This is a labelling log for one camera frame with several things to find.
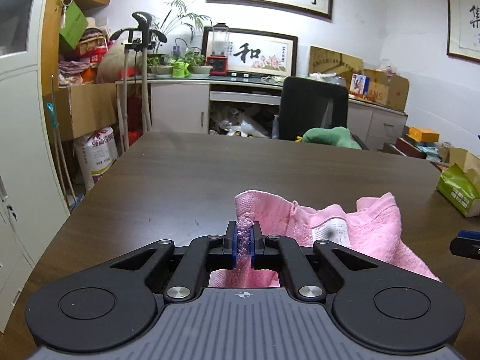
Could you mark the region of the pink towel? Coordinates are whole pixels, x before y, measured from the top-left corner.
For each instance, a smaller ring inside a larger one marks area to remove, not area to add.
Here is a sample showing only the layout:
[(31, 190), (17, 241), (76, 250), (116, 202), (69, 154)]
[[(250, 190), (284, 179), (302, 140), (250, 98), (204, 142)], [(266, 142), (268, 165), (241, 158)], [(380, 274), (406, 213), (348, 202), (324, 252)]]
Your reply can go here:
[(235, 208), (237, 267), (214, 271), (211, 287), (278, 287), (278, 274), (272, 268), (256, 271), (251, 267), (250, 227), (256, 221), (264, 235), (291, 237), (304, 247), (320, 240), (331, 241), (418, 275), (438, 278), (401, 240), (400, 209), (391, 193), (362, 197), (356, 202), (356, 211), (347, 213), (337, 204), (315, 210), (275, 194), (248, 190), (235, 197)]

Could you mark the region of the green tissue pack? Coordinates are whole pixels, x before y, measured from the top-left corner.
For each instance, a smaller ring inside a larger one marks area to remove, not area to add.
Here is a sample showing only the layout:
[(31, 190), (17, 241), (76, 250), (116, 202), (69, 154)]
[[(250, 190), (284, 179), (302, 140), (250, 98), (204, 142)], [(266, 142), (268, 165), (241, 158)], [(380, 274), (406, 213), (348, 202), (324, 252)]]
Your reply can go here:
[(449, 168), (440, 174), (437, 190), (465, 218), (479, 216), (479, 157), (465, 149), (450, 148)]

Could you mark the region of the orange box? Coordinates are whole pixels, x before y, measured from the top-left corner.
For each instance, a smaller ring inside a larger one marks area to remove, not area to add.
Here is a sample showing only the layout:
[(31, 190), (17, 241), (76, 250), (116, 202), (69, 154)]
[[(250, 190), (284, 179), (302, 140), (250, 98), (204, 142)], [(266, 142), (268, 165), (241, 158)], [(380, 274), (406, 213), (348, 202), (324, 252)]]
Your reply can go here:
[(418, 142), (436, 143), (439, 141), (440, 134), (427, 127), (410, 127), (408, 135)]

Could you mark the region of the green cushion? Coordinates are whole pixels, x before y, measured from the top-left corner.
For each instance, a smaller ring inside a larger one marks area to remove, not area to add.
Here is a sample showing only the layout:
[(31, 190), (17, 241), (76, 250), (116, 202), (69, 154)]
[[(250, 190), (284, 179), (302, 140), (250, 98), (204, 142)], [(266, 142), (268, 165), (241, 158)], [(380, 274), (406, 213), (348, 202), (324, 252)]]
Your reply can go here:
[(361, 146), (354, 140), (350, 130), (346, 127), (314, 127), (307, 130), (304, 135), (297, 136), (295, 141), (361, 150)]

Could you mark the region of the grey desk counter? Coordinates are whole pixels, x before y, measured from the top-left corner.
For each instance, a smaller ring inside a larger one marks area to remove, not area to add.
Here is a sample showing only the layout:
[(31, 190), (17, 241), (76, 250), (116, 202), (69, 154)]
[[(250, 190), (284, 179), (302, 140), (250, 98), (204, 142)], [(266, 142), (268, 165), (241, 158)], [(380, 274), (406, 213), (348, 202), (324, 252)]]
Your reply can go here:
[[(207, 133), (211, 105), (254, 104), (278, 108), (281, 86), (260, 79), (230, 76), (173, 79), (154, 78), (147, 81), (154, 131), (174, 133)], [(401, 137), (407, 115), (385, 106), (349, 97), (346, 126), (370, 150), (380, 150), (385, 142)]]

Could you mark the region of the white rice sack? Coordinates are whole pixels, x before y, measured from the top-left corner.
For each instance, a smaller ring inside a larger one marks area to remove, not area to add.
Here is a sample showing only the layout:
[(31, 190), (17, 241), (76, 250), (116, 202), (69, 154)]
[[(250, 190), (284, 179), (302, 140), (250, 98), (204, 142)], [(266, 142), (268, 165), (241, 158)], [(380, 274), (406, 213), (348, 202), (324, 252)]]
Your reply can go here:
[(89, 192), (118, 159), (114, 130), (102, 128), (75, 139), (73, 145)]

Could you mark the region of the cardboard boxes on counter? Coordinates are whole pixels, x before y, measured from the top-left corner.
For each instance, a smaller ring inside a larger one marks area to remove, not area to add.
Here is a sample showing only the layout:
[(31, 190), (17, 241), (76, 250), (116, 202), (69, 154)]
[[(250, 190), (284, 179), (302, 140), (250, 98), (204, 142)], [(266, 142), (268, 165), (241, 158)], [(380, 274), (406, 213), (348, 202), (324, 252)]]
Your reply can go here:
[(405, 110), (409, 80), (387, 68), (368, 69), (360, 58), (311, 46), (308, 73), (311, 78), (345, 86), (354, 98)]

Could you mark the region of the green watering pot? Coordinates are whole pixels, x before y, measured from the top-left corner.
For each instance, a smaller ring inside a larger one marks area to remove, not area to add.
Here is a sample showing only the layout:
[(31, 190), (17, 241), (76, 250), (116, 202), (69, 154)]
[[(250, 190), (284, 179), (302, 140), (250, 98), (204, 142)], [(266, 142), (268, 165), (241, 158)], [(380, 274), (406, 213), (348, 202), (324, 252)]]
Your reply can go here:
[(183, 79), (191, 75), (189, 71), (190, 64), (183, 61), (177, 60), (172, 64), (172, 77), (174, 79)]

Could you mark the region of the white grey cabinet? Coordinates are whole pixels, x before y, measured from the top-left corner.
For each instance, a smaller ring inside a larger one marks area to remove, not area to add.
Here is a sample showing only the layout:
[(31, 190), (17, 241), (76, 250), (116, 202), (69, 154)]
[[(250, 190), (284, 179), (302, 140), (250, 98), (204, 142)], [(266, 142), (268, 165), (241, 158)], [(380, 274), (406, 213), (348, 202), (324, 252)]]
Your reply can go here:
[(68, 217), (41, 91), (46, 0), (1, 0), (1, 326)]

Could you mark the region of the red blender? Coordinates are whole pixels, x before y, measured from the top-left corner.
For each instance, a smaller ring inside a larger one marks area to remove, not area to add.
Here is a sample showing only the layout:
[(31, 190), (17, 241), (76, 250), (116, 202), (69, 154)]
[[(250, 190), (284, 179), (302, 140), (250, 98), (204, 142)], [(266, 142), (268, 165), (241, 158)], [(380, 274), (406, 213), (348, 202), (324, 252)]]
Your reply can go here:
[(211, 35), (211, 52), (206, 57), (206, 64), (211, 67), (211, 75), (225, 76), (228, 67), (229, 27), (226, 23), (217, 23), (211, 28)]

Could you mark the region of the large cardboard box left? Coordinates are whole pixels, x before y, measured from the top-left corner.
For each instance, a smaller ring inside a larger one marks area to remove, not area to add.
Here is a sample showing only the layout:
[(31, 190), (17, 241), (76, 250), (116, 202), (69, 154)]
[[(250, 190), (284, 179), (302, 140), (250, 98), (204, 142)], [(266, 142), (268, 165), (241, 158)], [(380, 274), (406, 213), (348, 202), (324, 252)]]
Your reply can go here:
[(115, 84), (73, 85), (45, 95), (46, 130), (49, 144), (54, 143), (53, 127), (47, 103), (55, 105), (61, 141), (71, 141), (83, 135), (117, 123)]

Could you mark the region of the potted palm plant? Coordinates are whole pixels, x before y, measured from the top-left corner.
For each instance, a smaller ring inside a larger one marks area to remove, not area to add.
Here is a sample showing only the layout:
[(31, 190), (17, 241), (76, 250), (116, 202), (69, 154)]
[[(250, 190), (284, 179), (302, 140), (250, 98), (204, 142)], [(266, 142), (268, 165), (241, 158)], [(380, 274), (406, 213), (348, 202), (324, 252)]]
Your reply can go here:
[(154, 52), (164, 54), (165, 65), (174, 66), (188, 51), (195, 36), (211, 25), (210, 16), (193, 12), (182, 0), (167, 2), (164, 13), (153, 16), (152, 19), (151, 28), (167, 38), (166, 41), (156, 38), (157, 46)]

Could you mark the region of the framed he calligraphy picture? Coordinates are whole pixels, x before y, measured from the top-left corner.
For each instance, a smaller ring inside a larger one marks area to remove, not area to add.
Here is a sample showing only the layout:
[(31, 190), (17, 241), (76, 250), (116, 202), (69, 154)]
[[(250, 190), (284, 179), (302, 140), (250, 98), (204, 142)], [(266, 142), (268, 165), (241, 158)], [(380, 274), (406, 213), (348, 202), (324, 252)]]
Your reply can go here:
[(298, 38), (281, 33), (230, 28), (227, 71), (257, 76), (295, 76)]

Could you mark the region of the green paper bag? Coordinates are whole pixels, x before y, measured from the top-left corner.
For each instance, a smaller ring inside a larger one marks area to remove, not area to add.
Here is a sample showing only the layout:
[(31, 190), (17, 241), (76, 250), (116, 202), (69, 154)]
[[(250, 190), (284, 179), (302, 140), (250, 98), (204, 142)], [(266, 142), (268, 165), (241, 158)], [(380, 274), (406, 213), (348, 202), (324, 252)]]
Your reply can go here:
[(82, 10), (72, 2), (66, 9), (62, 24), (64, 26), (59, 30), (59, 49), (62, 52), (68, 52), (77, 47), (88, 22)]

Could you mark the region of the framed calligraphy right wall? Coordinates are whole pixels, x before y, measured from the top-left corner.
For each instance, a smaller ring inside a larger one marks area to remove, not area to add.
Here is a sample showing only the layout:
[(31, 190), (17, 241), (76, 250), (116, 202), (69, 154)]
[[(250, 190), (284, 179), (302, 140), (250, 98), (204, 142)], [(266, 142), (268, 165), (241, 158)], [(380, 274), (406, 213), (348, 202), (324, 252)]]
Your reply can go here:
[(479, 3), (448, 0), (448, 56), (479, 62)]

